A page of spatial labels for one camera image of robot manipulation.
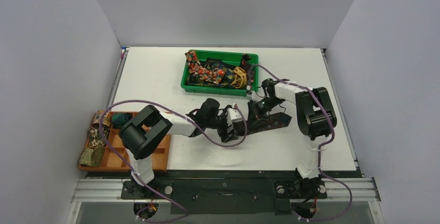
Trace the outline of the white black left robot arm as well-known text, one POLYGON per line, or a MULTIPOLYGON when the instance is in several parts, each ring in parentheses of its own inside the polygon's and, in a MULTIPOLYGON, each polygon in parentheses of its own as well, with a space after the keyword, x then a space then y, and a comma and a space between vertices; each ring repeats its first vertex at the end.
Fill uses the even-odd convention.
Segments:
POLYGON ((221 139, 218 146, 229 147, 228 142, 240 136, 234 125, 245 123, 237 105, 221 109, 212 98, 185 115, 158 108, 158 104, 149 103, 119 130, 136 182, 134 191, 142 198, 151 197, 155 191, 152 154, 167 135, 197 137, 206 135, 206 129, 213 129, 221 139))

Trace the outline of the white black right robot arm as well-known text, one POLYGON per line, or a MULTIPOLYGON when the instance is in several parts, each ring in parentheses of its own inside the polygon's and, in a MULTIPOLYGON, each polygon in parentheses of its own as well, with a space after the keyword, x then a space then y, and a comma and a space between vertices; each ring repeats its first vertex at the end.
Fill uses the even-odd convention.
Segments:
POLYGON ((300 197, 321 193, 321 153, 326 138, 334 138, 337 118, 325 87, 302 89, 287 81, 266 79, 262 83, 265 96, 248 101, 247 132, 257 133, 286 127, 291 116, 285 113, 270 114, 281 103, 288 101, 296 106, 296 119, 303 134, 302 157, 295 170, 300 178, 293 181, 293 191, 300 197))

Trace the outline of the dark brown blue-patterned tie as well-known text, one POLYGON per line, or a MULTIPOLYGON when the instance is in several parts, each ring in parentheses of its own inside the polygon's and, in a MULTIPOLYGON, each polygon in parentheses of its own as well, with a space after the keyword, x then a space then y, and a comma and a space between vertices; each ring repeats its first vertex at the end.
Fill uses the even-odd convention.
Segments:
POLYGON ((264 115, 265 119, 257 119, 254 113, 248 114, 247 135, 288 127, 292 117, 283 112, 264 115))

